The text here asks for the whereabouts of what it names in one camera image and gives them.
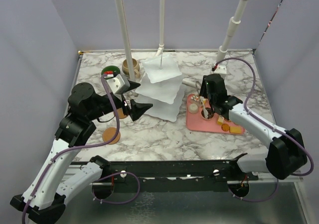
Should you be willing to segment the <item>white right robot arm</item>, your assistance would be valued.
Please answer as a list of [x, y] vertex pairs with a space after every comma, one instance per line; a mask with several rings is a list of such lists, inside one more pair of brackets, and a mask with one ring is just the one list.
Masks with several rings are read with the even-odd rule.
[[237, 163], [229, 167], [233, 179], [240, 180], [250, 172], [263, 172], [284, 180], [307, 163], [301, 133], [294, 128], [276, 126], [246, 108], [242, 100], [227, 94], [219, 74], [203, 76], [199, 94], [208, 99], [216, 114], [245, 128], [268, 150], [267, 154], [244, 154], [237, 158]]

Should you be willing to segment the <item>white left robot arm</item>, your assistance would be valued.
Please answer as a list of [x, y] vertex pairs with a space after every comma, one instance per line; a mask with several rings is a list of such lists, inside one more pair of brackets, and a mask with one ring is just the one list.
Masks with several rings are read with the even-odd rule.
[[88, 147], [86, 143], [96, 129], [95, 119], [111, 112], [115, 115], [115, 134], [102, 143], [107, 145], [120, 131], [118, 109], [136, 121], [153, 106], [136, 103], [133, 99], [129, 104], [126, 102], [123, 94], [138, 88], [140, 83], [121, 75], [109, 79], [101, 77], [101, 82], [106, 91], [104, 96], [96, 94], [94, 87], [86, 82], [73, 87], [68, 98], [68, 113], [59, 124], [47, 159], [29, 188], [13, 196], [10, 205], [22, 213], [23, 224], [27, 219], [36, 224], [54, 224], [66, 205], [90, 183], [112, 181], [114, 176], [129, 174], [128, 171], [112, 171], [110, 162], [97, 155], [67, 181], [62, 181], [73, 159], [81, 149]]

